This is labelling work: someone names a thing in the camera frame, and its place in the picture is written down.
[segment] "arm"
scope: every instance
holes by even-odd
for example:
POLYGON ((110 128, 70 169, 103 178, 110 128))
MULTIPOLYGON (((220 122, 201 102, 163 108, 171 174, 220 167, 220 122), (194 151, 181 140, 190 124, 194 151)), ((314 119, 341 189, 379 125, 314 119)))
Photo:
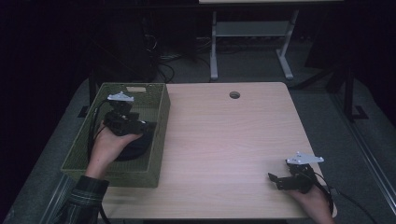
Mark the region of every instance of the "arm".
POLYGON ((108 186, 108 181, 104 180, 108 165, 120 155, 126 145, 141 136, 116 136, 103 125, 100 130, 85 175, 77 182, 54 223, 96 223, 108 186))
POLYGON ((334 219, 329 210, 329 205, 323 192, 313 186, 306 194, 298 190, 286 191, 296 200, 305 212, 318 224, 334 224, 334 219))

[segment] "table leg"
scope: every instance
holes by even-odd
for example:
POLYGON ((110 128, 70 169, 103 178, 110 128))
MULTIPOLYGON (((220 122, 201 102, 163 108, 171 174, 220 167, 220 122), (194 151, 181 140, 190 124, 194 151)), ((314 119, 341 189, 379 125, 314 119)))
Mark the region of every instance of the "table leg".
POLYGON ((283 73, 285 74, 286 79, 291 80, 293 79, 293 74, 290 70, 288 61, 286 60, 286 51, 289 46, 289 42, 291 39, 291 35, 293 34, 293 29, 295 26, 295 22, 297 21, 299 10, 294 10, 293 15, 291 16, 291 20, 289 22, 286 35, 285 35, 285 43, 283 44, 282 49, 276 50, 277 58, 279 59, 280 65, 282 66, 283 73))
POLYGON ((210 52, 210 79, 217 80, 218 78, 218 59, 216 57, 216 11, 214 11, 212 21, 212 51, 210 52))

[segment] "cable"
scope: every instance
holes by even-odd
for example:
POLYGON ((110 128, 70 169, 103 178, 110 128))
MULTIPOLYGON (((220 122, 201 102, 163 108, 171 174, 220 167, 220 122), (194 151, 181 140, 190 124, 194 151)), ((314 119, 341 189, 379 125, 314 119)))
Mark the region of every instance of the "cable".
POLYGON ((101 130, 99 130, 99 131, 98 131, 98 133, 96 134, 96 136, 95 136, 94 140, 96 140, 96 137, 99 135, 99 133, 101 133, 101 132, 102 132, 102 130, 103 130, 104 128, 105 128, 105 127, 103 127, 101 130))
MULTIPOLYGON (((197 49, 196 49, 197 53, 203 53, 204 50, 208 49, 212 43, 212 40, 209 37, 197 37, 196 40, 197 40, 197 49), (202 41, 202 40, 205 40, 205 43, 199 44, 198 42, 202 41)), ((162 55, 162 56, 160 56, 160 59, 163 60, 163 63, 170 63, 174 60, 178 60, 183 57, 184 57, 184 55, 175 53, 175 54, 170 54, 170 55, 162 55)))
POLYGON ((102 220, 106 223, 106 224, 111 224, 110 220, 108 220, 105 210, 103 209, 103 206, 100 205, 100 209, 99 209, 99 213, 100 216, 102 217, 102 220))
POLYGON ((196 56, 195 58, 201 60, 202 62, 204 62, 210 68, 210 64, 207 61, 205 61, 205 59, 203 59, 201 57, 198 57, 198 56, 196 56))
POLYGON ((158 41, 157 41, 157 38, 154 35, 145 35, 145 37, 149 37, 148 38, 148 42, 149 42, 149 40, 151 38, 154 40, 154 45, 153 45, 153 47, 150 48, 150 50, 154 50, 155 48, 157 48, 158 41))
MULTIPOLYGON (((327 184, 326 180, 323 178, 322 175, 319 175, 319 174, 317 174, 317 173, 315 173, 315 174, 318 175, 318 176, 326 183, 326 185, 329 187, 329 189, 334 189, 333 187, 331 187, 330 185, 327 184)), ((344 198, 348 199, 350 202, 352 202, 352 203, 354 203, 356 206, 358 206, 359 209, 361 209, 361 211, 363 211, 364 214, 365 214, 368 218, 370 218, 370 219, 373 221, 373 223, 375 223, 375 224, 377 223, 377 222, 375 221, 375 219, 373 218, 373 216, 371 216, 370 213, 369 213, 363 206, 361 206, 358 202, 356 202, 354 199, 352 199, 351 197, 349 197, 349 196, 346 195, 345 193, 341 192, 340 190, 338 190, 338 189, 335 189, 335 190, 337 190, 337 192, 338 192, 341 196, 343 196, 344 198)))
POLYGON ((171 77, 167 77, 166 74, 163 72, 163 70, 161 70, 160 67, 158 67, 158 73, 160 73, 160 75, 163 77, 163 82, 164 83, 173 82, 173 78, 175 77, 175 69, 173 69, 173 67, 171 67, 170 65, 164 63, 159 63, 158 65, 168 67, 172 71, 171 77))

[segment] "black cable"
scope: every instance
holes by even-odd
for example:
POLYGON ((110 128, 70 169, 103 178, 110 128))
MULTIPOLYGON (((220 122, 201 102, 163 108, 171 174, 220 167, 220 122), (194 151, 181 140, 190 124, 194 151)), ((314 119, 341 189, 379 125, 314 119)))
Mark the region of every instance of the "black cable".
POLYGON ((103 209, 103 206, 100 205, 100 210, 99 210, 100 216, 102 217, 102 220, 106 223, 106 224, 111 224, 110 220, 108 220, 106 214, 105 214, 105 210, 103 209))
POLYGON ((201 60, 202 62, 204 62, 204 64, 206 64, 210 68, 210 64, 207 61, 205 61, 205 59, 198 57, 198 56, 196 56, 195 58, 198 60, 201 60))
MULTIPOLYGON (((334 189, 333 187, 331 187, 330 185, 327 184, 326 180, 323 178, 322 175, 319 175, 317 173, 315 173, 315 174, 318 175, 326 183, 326 185, 329 187, 329 189, 334 189)), ((336 190, 341 196, 343 196, 344 198, 348 199, 350 202, 352 202, 356 206, 358 206, 359 209, 361 209, 361 211, 363 211, 364 214, 373 221, 373 223, 375 223, 375 224, 377 223, 375 221, 375 219, 373 218, 373 216, 371 216, 370 213, 362 205, 360 205, 358 202, 356 202, 354 199, 352 199, 351 197, 347 196, 345 193, 341 192, 340 190, 338 190, 338 189, 336 189, 336 190)))
POLYGON ((167 77, 166 74, 163 72, 163 70, 161 70, 161 68, 158 67, 158 72, 163 77, 163 82, 164 83, 173 82, 173 78, 175 77, 175 69, 172 66, 170 66, 168 64, 164 64, 164 63, 159 63, 158 65, 165 66, 172 71, 172 75, 170 77, 167 77))
POLYGON ((105 127, 103 127, 101 130, 98 131, 98 133, 96 134, 96 136, 93 138, 94 140, 96 140, 96 137, 99 135, 99 133, 102 132, 102 130, 103 130, 104 128, 105 128, 105 127))
POLYGON ((179 54, 179 55, 176 55, 176 56, 174 56, 174 57, 172 57, 172 58, 162 59, 162 63, 170 63, 170 62, 172 62, 172 61, 179 60, 179 59, 181 59, 182 57, 183 57, 183 55, 179 54))

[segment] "hole in table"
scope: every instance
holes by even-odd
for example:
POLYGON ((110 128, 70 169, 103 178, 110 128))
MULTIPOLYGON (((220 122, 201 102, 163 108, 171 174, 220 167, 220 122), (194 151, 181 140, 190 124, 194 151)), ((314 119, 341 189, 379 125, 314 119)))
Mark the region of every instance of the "hole in table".
POLYGON ((233 99, 238 99, 239 97, 241 97, 241 94, 237 91, 232 91, 230 92, 230 97, 233 99))

